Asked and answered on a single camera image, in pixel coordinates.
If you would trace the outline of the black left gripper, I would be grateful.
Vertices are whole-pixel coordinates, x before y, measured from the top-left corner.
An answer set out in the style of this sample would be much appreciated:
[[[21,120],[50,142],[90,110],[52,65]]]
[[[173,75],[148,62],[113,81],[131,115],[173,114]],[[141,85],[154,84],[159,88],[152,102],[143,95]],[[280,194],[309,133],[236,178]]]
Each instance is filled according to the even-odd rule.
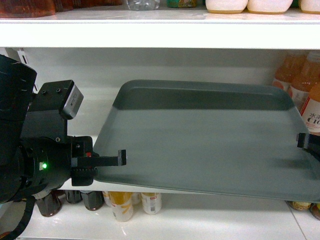
[[[119,150],[117,156],[99,156],[93,151],[90,136],[68,136],[66,142],[25,138],[20,150],[24,160],[20,194],[58,189],[69,179],[74,187],[89,186],[98,173],[96,167],[127,164],[125,149]]]

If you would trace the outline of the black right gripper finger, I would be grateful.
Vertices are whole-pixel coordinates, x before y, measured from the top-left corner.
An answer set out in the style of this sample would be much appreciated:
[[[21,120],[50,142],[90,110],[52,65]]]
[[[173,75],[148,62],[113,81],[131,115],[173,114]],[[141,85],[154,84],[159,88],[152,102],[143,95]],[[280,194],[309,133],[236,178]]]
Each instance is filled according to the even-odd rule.
[[[297,138],[297,147],[306,150],[319,150],[320,136],[310,133],[299,133]]]

